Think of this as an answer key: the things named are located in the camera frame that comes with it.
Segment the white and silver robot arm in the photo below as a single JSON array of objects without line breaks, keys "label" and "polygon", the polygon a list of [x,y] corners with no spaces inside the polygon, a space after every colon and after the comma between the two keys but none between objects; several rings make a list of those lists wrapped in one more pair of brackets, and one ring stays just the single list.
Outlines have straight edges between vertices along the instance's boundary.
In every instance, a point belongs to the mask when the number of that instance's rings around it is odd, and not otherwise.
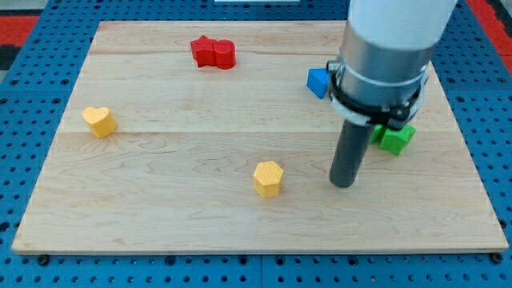
[{"label": "white and silver robot arm", "polygon": [[326,64],[333,108],[356,126],[400,130],[424,99],[427,67],[456,0],[352,0]]}]

